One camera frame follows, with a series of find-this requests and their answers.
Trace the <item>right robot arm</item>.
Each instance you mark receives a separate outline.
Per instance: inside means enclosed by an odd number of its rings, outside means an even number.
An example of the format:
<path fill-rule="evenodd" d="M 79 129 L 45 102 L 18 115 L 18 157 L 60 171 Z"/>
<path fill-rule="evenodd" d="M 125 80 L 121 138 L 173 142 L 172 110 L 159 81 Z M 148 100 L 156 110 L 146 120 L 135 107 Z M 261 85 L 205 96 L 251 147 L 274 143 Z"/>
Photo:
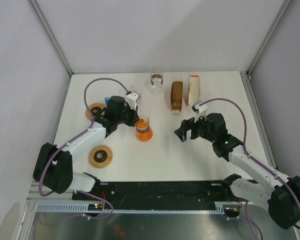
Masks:
<path fill-rule="evenodd" d="M 222 114 L 185 119 L 174 134 L 185 142 L 187 132 L 192 140 L 203 138 L 211 142 L 217 157 L 239 167 L 256 181 L 249 183 L 237 174 L 227 177 L 227 184 L 220 188 L 225 200 L 248 200 L 268 211 L 272 220 L 285 230 L 300 222 L 300 177 L 290 177 L 252 156 L 243 142 L 228 132 Z"/>

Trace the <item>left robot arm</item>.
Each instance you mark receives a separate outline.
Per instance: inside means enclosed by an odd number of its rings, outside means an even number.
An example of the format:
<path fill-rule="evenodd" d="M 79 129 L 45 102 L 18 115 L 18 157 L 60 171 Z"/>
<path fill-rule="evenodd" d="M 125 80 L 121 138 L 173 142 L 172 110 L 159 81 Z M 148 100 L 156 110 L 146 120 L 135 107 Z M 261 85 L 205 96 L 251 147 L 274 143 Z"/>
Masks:
<path fill-rule="evenodd" d="M 67 190 L 82 191 L 88 199 L 97 199 L 101 188 L 96 184 L 96 178 L 87 173 L 74 172 L 73 163 L 85 150 L 116 131 L 118 125 L 134 126 L 139 120 L 138 98 L 135 92 L 129 92 L 125 97 L 114 95 L 109 98 L 106 107 L 99 108 L 97 112 L 89 108 L 87 113 L 91 125 L 86 130 L 63 145 L 47 142 L 41 147 L 33 179 L 41 187 L 57 194 Z"/>

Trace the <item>pink glass dripper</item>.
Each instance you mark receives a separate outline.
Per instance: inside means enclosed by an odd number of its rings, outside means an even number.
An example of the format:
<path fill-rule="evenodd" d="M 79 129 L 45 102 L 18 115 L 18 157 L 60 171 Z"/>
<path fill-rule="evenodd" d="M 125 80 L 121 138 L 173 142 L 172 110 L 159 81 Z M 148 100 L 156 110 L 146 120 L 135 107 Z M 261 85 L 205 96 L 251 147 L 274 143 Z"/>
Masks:
<path fill-rule="evenodd" d="M 129 88 L 129 91 L 131 92 L 133 99 L 135 100 L 136 104 L 139 105 L 142 101 L 142 96 L 138 88 L 134 85 L 131 85 Z"/>

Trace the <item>clear glass carafe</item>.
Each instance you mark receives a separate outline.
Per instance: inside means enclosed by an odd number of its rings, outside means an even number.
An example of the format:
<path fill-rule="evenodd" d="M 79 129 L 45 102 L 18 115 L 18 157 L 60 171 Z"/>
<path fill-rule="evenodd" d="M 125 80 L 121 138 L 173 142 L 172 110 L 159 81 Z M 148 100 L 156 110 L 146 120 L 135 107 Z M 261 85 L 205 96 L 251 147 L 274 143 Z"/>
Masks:
<path fill-rule="evenodd" d="M 154 96 L 159 96 L 164 93 L 164 74 L 161 71 L 153 71 L 150 73 L 149 92 Z"/>

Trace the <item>orange glass carafe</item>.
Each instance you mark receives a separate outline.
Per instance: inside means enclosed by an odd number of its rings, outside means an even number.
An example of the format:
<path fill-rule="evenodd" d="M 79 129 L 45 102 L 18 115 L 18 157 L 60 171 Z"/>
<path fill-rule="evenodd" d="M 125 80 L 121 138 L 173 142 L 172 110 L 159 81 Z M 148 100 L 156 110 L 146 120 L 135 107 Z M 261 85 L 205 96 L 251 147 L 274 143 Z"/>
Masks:
<path fill-rule="evenodd" d="M 136 130 L 136 137 L 141 142 L 148 142 L 153 137 L 153 130 L 150 126 L 149 117 L 142 115 L 139 120 L 134 124 Z"/>

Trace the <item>blue ribbed glass dripper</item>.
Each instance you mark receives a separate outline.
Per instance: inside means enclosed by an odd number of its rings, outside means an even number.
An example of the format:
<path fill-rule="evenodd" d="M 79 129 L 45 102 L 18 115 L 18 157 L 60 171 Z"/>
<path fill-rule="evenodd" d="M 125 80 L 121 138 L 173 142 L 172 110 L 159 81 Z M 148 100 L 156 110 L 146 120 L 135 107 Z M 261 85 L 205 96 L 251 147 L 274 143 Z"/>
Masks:
<path fill-rule="evenodd" d="M 105 97 L 105 98 L 104 98 L 104 101 L 105 101 L 105 105 L 106 105 L 106 106 L 108 106 L 109 100 L 110 100 L 110 97 Z"/>

